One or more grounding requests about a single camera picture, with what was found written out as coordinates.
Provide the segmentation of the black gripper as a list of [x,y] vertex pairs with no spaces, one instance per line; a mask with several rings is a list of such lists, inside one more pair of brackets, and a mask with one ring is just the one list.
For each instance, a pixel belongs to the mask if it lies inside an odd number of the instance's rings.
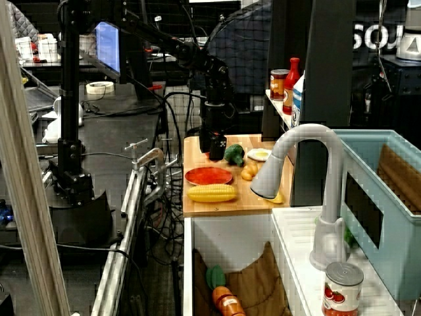
[[201,153],[209,153],[211,161],[224,159],[226,133],[233,124],[235,107],[231,103],[211,103],[204,101],[200,106],[201,127],[199,147]]

